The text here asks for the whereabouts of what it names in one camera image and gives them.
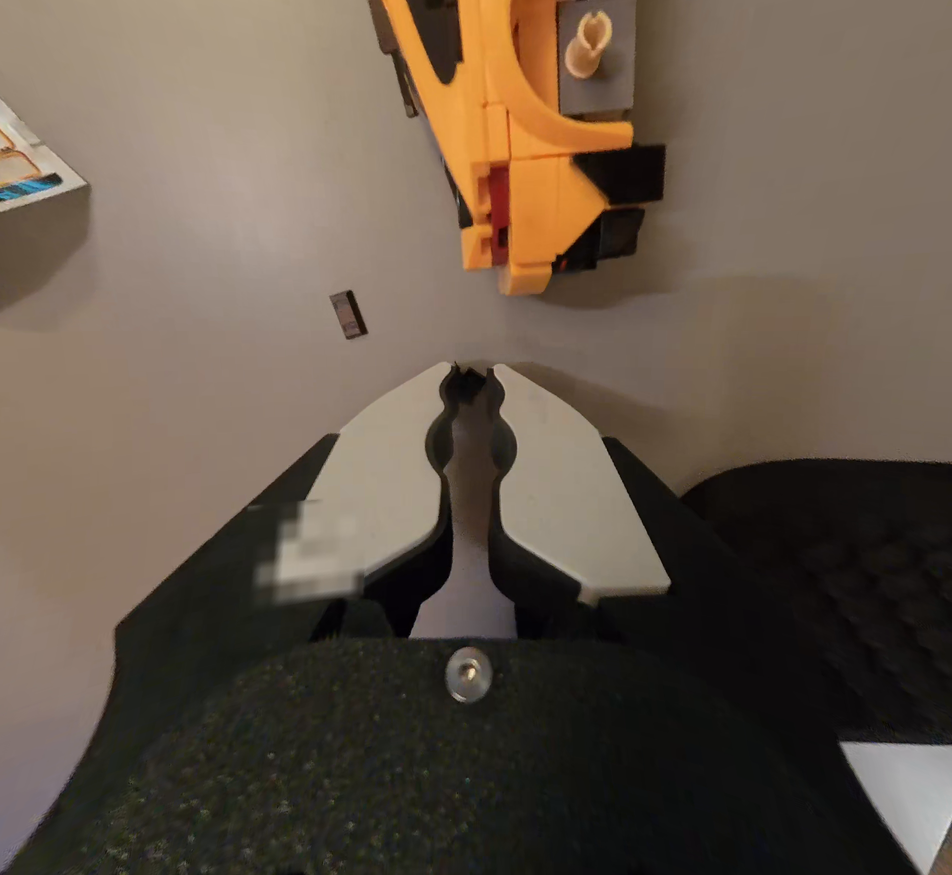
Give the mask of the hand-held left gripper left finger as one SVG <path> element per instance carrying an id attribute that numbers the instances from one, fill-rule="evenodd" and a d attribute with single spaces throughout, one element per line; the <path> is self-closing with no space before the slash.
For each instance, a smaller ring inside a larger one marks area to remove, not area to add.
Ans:
<path id="1" fill-rule="evenodd" d="M 341 429 L 301 504 L 302 598 L 370 600 L 411 635 L 452 568 L 446 466 L 461 377 L 437 363 Z"/>

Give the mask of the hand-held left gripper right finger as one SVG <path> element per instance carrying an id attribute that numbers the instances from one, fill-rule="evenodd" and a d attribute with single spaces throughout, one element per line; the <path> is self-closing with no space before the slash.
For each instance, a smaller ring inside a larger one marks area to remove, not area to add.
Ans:
<path id="1" fill-rule="evenodd" d="M 670 576 L 601 432 L 510 366 L 489 369 L 485 390 L 496 469 L 488 567 L 517 635 L 537 638 L 605 600 L 667 595 Z"/>

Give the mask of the orange lego car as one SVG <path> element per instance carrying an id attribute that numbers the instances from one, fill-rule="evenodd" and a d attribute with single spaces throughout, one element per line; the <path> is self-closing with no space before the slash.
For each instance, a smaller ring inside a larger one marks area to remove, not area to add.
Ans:
<path id="1" fill-rule="evenodd" d="M 665 146 L 630 121 L 636 0 L 367 0 L 453 193 L 467 271 L 506 296 L 633 256 Z"/>

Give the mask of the black flat lego tile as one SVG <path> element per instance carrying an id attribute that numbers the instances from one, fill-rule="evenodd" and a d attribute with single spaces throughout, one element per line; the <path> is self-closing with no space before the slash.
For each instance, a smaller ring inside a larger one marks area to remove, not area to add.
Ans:
<path id="1" fill-rule="evenodd" d="M 348 289 L 333 293 L 329 296 L 329 300 L 346 340 L 357 340 L 368 334 L 363 313 L 353 290 Z"/>

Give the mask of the lego instruction booklet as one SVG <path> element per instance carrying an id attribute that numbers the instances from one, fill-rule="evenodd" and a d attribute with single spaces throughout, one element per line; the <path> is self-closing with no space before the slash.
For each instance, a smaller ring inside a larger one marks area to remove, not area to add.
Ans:
<path id="1" fill-rule="evenodd" d="M 89 187 L 21 118 L 1 102 L 1 212 Z"/>

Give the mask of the white paper sheet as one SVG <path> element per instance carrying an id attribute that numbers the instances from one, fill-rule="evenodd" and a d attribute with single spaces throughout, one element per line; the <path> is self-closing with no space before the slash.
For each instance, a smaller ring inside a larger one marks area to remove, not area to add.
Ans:
<path id="1" fill-rule="evenodd" d="M 951 822 L 951 747 L 841 743 L 866 795 L 915 869 L 929 873 Z"/>

